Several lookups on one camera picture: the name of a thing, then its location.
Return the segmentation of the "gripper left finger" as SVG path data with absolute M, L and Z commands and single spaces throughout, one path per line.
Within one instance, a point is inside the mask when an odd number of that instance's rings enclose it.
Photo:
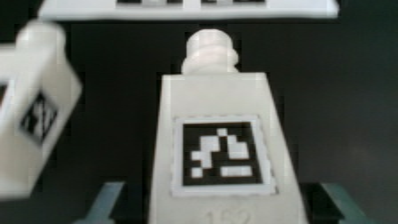
M 102 184 L 86 215 L 70 224 L 115 224 L 115 221 L 109 218 L 109 214 L 115 207 L 122 187 L 122 182 L 106 182 Z

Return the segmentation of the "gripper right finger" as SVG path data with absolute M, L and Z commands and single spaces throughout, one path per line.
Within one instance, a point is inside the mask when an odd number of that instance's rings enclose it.
M 376 224 L 376 221 L 367 217 L 342 186 L 335 183 L 323 183 L 321 187 L 342 215 L 337 224 Z

